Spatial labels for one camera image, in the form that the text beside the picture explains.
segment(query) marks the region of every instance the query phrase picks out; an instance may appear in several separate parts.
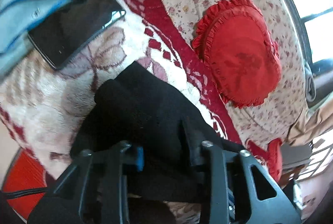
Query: beige fabric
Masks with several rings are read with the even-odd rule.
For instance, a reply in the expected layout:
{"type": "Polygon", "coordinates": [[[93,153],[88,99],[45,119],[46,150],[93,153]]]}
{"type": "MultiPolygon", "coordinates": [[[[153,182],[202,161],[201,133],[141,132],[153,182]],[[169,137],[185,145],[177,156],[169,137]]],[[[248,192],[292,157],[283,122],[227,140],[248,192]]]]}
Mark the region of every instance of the beige fabric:
{"type": "Polygon", "coordinates": [[[333,93],[313,112],[305,103],[301,115],[291,127],[287,141],[303,145],[333,129],[333,93]]]}
{"type": "MultiPolygon", "coordinates": [[[[195,35],[195,24],[217,1],[162,0],[175,27],[189,45],[195,35]]],[[[286,138],[306,104],[305,74],[299,40],[284,0],[253,2],[262,11],[271,36],[279,45],[282,77],[264,104],[239,109],[227,103],[226,107],[242,142],[245,144],[250,139],[267,150],[271,140],[286,138]]]]}

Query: black cable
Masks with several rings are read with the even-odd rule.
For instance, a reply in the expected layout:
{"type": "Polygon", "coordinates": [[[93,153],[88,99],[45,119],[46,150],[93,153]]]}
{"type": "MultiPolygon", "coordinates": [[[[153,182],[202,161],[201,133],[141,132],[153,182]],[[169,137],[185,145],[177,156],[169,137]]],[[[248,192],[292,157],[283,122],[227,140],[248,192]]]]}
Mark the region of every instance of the black cable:
{"type": "Polygon", "coordinates": [[[28,195],[39,194],[46,192],[47,187],[40,187],[40,188],[31,188],[25,190],[19,190],[15,192],[2,192],[2,194],[6,197],[7,200],[12,200],[28,195]]]}

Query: black cloth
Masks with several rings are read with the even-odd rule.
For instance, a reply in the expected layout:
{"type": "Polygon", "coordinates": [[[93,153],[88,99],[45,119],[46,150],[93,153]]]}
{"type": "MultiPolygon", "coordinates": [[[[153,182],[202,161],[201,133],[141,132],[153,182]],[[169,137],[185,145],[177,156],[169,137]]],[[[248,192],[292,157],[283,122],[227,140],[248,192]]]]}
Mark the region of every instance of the black cloth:
{"type": "Polygon", "coordinates": [[[24,222],[7,203],[7,199],[0,191],[0,223],[1,224],[23,224],[24,222]]]}
{"type": "Polygon", "coordinates": [[[189,164],[191,148],[186,143],[184,122],[203,140],[230,151],[244,149],[217,136],[181,92],[137,62],[116,79],[106,81],[94,99],[96,106],[76,136],[71,157],[84,149],[108,149],[121,140],[143,146],[144,170],[128,176],[128,190],[147,200],[200,202],[200,186],[189,164]]]}

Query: smartphone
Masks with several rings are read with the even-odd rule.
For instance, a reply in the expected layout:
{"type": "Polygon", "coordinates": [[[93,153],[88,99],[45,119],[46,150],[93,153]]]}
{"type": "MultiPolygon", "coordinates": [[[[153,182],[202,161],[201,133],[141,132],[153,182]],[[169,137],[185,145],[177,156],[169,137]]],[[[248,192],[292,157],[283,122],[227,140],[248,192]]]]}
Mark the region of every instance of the smartphone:
{"type": "Polygon", "coordinates": [[[28,38],[44,60],[60,70],[125,14],[116,0],[72,0],[31,29],[28,38]]]}

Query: floral bedspread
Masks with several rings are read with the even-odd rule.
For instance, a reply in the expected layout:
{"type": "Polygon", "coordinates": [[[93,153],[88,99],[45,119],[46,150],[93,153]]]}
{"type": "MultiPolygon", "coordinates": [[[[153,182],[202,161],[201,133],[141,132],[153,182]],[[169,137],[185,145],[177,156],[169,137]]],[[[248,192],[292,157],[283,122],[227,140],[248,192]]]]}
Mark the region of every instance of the floral bedspread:
{"type": "MultiPolygon", "coordinates": [[[[162,0],[174,26],[188,45],[194,38],[195,24],[207,8],[219,0],[162,0]]],[[[243,144],[251,140],[267,150],[276,138],[284,140],[289,127],[301,113],[305,102],[305,75],[301,48],[284,0],[253,0],[264,15],[279,46],[282,77],[264,104],[243,109],[227,103],[228,113],[243,144]]]]}

